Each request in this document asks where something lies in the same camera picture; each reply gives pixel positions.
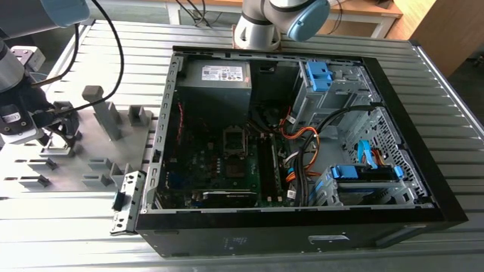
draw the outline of gray robot arm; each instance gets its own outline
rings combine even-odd
[[[320,30],[328,15],[327,0],[244,1],[235,43],[243,49],[276,50],[280,32],[295,41],[305,41]]]
[[[88,17],[85,0],[0,1],[0,134],[7,143],[40,139],[56,106],[47,101],[43,90],[32,86],[29,72],[3,40],[68,27]],[[37,112],[45,113],[45,124],[32,118]]]

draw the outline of metal bracket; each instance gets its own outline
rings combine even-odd
[[[113,201],[113,227],[111,235],[136,235],[135,231],[137,211],[140,207],[143,184],[145,173],[135,171],[124,175],[121,189],[117,191]]]

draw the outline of aluminum table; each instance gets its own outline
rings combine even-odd
[[[117,109],[143,105],[157,116],[172,46],[231,48],[232,31],[183,25],[115,24],[127,55],[127,74],[111,101]],[[67,66],[72,45],[73,40],[52,74]],[[0,201],[0,269],[480,271],[484,264],[484,130],[423,49],[407,41],[340,36],[317,36],[305,43],[284,38],[283,47],[293,52],[379,59],[469,221],[383,250],[163,259],[141,237],[109,236],[113,192],[53,192],[43,189],[0,192],[0,197],[9,197]],[[64,80],[47,88],[49,98],[71,100],[73,105],[80,105],[84,103],[84,86],[100,84],[107,91],[111,90],[117,69],[113,34],[107,22],[96,21],[93,25],[81,27],[77,62]],[[153,131],[152,128],[145,143],[145,160],[151,157]]]

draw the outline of power cable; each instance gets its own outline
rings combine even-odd
[[[340,6],[340,12],[339,12],[339,17],[336,18],[336,22],[335,22],[335,25],[333,25],[333,29],[329,31],[329,34],[333,34],[335,31],[337,30],[337,28],[340,27],[340,24],[341,24],[341,21],[343,21],[343,5],[341,5],[341,2],[340,0],[336,0],[337,3],[339,3],[339,6]]]
[[[72,53],[72,59],[71,59],[71,62],[69,62],[69,65],[67,66],[64,72],[60,74],[60,75],[56,75],[55,77],[52,78],[48,78],[43,81],[39,81],[36,83],[32,83],[32,88],[40,88],[45,85],[49,85],[52,84],[53,82],[59,81],[63,79],[63,77],[68,74],[68,72],[71,71],[72,69],[72,66],[75,65],[75,62],[76,62],[76,57],[77,57],[77,52],[79,52],[79,43],[80,43],[80,36],[79,36],[79,24],[75,24],[75,30],[76,30],[76,33],[75,33],[75,51]]]
[[[68,109],[68,110],[60,112],[59,113],[59,116],[65,116],[65,115],[68,115],[72,112],[77,112],[77,111],[88,108],[91,106],[97,105],[101,102],[105,102],[115,95],[117,89],[120,88],[120,84],[121,84],[121,81],[123,81],[123,75],[124,75],[124,52],[123,52],[123,46],[121,46],[121,39],[120,39],[120,36],[117,35],[117,31],[116,31],[116,28],[115,28],[115,25],[113,25],[113,21],[111,20],[108,13],[105,13],[105,10],[103,9],[103,6],[99,4],[97,0],[91,0],[91,1],[96,5],[96,8],[99,9],[100,13],[103,14],[103,17],[108,21],[111,30],[112,30],[113,35],[115,35],[117,49],[120,51],[120,73],[117,75],[117,81],[116,81],[116,84],[115,84],[115,88],[113,88],[113,90],[111,91],[111,93],[105,97],[103,97],[97,101],[91,102],[91,103],[88,103],[88,104],[85,104],[85,105],[83,105],[80,107],[76,107],[76,108],[72,108],[72,109]]]

